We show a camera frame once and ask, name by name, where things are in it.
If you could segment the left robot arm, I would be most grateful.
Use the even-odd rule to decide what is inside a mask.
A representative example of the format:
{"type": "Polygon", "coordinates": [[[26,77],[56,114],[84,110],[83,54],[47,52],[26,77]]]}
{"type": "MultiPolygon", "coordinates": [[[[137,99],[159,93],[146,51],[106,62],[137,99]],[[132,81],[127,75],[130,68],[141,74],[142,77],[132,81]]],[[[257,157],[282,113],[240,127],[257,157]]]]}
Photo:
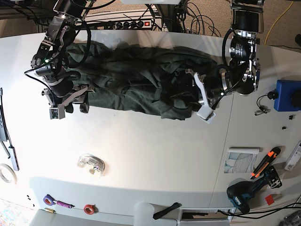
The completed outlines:
{"type": "Polygon", "coordinates": [[[260,63],[256,56],[263,25],[262,0],[232,0],[232,23],[222,41],[222,64],[213,76],[200,75],[187,69],[200,91],[201,107],[197,116],[210,123],[221,99],[233,92],[247,96],[258,89],[260,63]]]}

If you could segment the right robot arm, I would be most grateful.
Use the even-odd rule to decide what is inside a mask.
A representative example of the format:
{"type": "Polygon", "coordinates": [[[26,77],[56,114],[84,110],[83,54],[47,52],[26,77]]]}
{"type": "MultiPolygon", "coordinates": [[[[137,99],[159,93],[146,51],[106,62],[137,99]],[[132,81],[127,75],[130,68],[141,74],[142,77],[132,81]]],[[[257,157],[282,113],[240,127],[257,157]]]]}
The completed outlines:
{"type": "Polygon", "coordinates": [[[81,78],[76,68],[87,60],[91,47],[91,30],[85,21],[90,10],[96,10],[93,0],[58,0],[54,5],[53,17],[37,53],[31,60],[31,69],[24,74],[30,77],[33,72],[35,81],[45,86],[42,95],[49,101],[51,119],[63,119],[66,113],[73,112],[73,105],[79,105],[82,113],[88,113],[88,95],[95,88],[89,84],[75,85],[81,78]],[[87,43],[83,58],[70,62],[67,48],[70,46],[81,27],[87,31],[87,43]]]}

